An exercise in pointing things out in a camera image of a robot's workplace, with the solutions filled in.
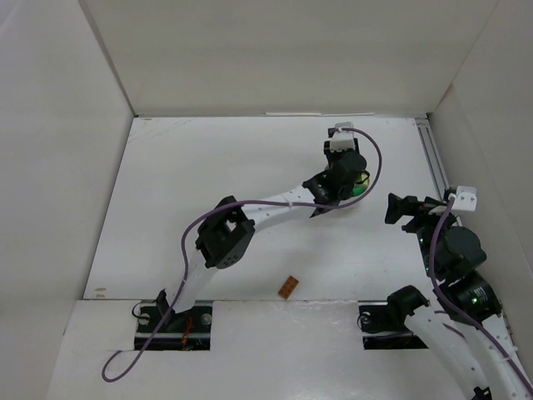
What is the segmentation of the pale yellow-green lego brick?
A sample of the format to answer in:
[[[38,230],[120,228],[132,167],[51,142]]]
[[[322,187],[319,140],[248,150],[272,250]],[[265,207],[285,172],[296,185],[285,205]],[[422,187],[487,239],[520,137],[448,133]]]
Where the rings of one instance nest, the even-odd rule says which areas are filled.
[[[368,187],[371,182],[371,174],[368,171],[364,171],[361,173],[360,177],[356,181],[356,184],[358,186],[366,186]]]

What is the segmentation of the green 2x2 lego brick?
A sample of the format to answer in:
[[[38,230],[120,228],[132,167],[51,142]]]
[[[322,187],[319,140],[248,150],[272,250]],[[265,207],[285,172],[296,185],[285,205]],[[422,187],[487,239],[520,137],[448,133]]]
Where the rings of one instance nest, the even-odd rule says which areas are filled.
[[[352,190],[352,196],[353,197],[359,197],[366,191],[366,187],[363,186],[356,186]]]

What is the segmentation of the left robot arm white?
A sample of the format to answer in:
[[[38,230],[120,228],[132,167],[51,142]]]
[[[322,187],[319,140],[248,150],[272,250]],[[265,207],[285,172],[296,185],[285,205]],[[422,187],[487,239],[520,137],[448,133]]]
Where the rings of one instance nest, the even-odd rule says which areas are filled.
[[[238,201],[223,198],[206,215],[198,218],[193,252],[187,255],[182,239],[185,268],[180,283],[172,288],[169,301],[165,291],[157,295],[156,306],[162,326],[182,321],[199,292],[213,275],[241,261],[253,236],[260,231],[290,221],[320,216],[341,203],[363,194],[368,177],[366,159],[356,138],[343,133],[324,142],[326,168],[293,189],[262,200]]]

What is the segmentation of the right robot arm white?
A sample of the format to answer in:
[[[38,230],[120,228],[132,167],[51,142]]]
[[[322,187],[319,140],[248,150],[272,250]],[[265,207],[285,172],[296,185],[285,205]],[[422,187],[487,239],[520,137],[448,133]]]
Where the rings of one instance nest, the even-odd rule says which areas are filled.
[[[477,272],[487,256],[478,236],[456,223],[455,210],[473,192],[449,192],[442,201],[388,196],[385,222],[409,216],[402,231],[414,233],[426,275],[441,312],[456,325],[461,339],[436,316],[429,300],[413,286],[387,298],[388,317],[419,337],[456,380],[467,399],[530,399],[532,382],[513,345],[501,303]]]

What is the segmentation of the white round divided container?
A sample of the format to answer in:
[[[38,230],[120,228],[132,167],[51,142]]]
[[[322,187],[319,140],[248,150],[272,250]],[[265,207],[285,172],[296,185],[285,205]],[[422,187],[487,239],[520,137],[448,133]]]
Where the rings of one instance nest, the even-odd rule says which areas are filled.
[[[337,207],[341,202],[361,196],[370,186],[370,173],[368,171],[351,171],[334,169],[330,172],[331,202]]]

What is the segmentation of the aluminium rail right edge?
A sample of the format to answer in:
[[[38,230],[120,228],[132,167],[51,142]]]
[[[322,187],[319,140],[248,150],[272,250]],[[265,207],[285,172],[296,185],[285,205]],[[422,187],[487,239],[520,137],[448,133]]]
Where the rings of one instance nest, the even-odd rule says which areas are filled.
[[[445,190],[449,187],[449,181],[436,146],[436,140],[431,130],[430,121],[427,117],[416,117],[415,123],[426,155],[431,177],[436,188],[437,196],[442,199]]]

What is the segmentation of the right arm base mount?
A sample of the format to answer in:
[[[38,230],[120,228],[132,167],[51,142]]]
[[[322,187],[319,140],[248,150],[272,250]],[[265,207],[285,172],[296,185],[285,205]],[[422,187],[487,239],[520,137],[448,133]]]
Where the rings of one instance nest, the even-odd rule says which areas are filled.
[[[416,287],[402,287],[385,301],[363,301],[358,305],[357,326],[365,350],[426,349],[425,343],[404,324],[406,317],[429,300]]]

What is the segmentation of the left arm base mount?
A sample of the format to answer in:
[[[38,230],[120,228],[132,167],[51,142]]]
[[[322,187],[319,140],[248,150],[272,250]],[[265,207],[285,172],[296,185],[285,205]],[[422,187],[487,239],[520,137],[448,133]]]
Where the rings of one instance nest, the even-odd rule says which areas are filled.
[[[134,349],[141,350],[155,330],[167,305],[156,300],[140,301],[132,308],[137,320]],[[209,351],[211,348],[213,302],[200,301],[181,313],[173,313],[148,343],[147,351]]]

